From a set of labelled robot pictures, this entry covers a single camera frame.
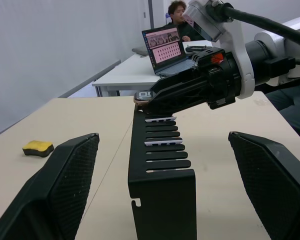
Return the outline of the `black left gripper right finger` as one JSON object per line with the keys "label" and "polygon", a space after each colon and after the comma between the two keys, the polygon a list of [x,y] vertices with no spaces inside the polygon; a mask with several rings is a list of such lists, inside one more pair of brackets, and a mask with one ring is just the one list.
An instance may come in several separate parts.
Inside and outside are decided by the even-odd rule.
{"label": "black left gripper right finger", "polygon": [[230,132],[241,179],[272,240],[300,240],[300,161],[281,143]]}

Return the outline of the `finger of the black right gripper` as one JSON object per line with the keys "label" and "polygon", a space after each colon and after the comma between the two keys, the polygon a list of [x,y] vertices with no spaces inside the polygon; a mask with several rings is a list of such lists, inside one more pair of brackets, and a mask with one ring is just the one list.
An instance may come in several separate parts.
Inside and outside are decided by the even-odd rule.
{"label": "finger of the black right gripper", "polygon": [[208,71],[188,69],[157,81],[149,90],[152,97],[208,96]]}
{"label": "finger of the black right gripper", "polygon": [[210,92],[211,88],[207,83],[196,83],[191,86],[180,83],[156,93],[145,105],[145,112],[158,115],[174,114],[207,102]]}

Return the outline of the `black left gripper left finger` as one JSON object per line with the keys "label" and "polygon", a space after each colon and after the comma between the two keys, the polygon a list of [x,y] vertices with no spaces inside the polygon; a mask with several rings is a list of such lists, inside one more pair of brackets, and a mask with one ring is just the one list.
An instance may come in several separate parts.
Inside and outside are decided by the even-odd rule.
{"label": "black left gripper left finger", "polygon": [[58,145],[0,218],[0,240],[73,240],[87,204],[100,138]]}

